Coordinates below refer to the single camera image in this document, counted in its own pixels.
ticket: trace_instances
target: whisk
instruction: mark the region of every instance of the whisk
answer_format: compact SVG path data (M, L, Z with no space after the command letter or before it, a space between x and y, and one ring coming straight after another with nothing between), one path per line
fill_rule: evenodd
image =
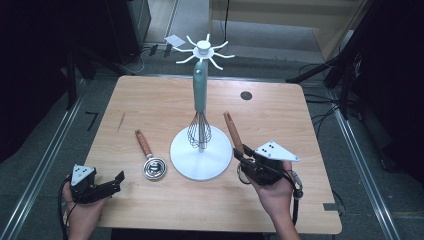
M206 109L206 67L202 59L196 63L193 72L194 109L196 115L188 127L187 136L193 148L206 149L212 138L211 127L205 116Z

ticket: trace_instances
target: white round base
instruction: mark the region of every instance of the white round base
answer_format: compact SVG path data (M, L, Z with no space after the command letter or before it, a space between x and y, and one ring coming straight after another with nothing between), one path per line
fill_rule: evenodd
M171 144L171 160L178 172L195 181L207 181L224 172L233 154L227 135L211 126L212 138L206 149L200 149L191 146L187 131L188 127L181 130Z

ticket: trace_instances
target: hand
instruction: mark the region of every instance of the hand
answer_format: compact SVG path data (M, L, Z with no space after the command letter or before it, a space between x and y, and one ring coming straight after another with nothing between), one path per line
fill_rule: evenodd
M72 201L71 184L67 182L63 187L63 198L66 201L66 212L72 210L75 203ZM97 226L100 213L111 197L100 199L90 204L77 204L69 215L69 239L90 239Z
M292 164L283 161L283 168L290 173ZM280 239L300 239L290 215L290 203L293 196L292 185L284 178L271 186L260 186L248 177L259 196L265 211L271 217Z

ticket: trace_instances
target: whisk handle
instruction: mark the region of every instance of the whisk handle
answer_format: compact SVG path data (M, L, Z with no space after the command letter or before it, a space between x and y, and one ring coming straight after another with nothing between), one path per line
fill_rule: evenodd
M193 72L194 109L204 112L206 109L206 68L203 62L197 62Z
M225 123L227 123L228 130L230 131L231 139L234 143L234 148L244 154L243 143L241 142L241 138L237 132L236 125L234 124L234 121L228 111L224 113L224 118Z
M143 150L144 155L146 155L146 158L152 158L152 151L150 150L149 144L147 144L147 140L144 137L143 133L141 133L141 130L135 130L135 135L137 136L138 143L140 143L141 149Z

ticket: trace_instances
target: wooden handle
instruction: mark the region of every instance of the wooden handle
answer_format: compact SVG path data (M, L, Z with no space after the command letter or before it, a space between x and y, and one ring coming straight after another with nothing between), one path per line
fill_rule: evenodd
M147 144L147 140L143 136L143 133L141 133L141 130L135 130L135 135L137 136L138 143L140 143L141 149L143 150L144 155L146 155L146 158L149 159L153 157L152 151L149 148L149 144Z
M231 139L233 140L235 149L244 154L243 144L241 142L240 136L238 135L236 125L234 124L234 121L228 111L224 113L224 118L225 122L227 123L228 130L230 131Z

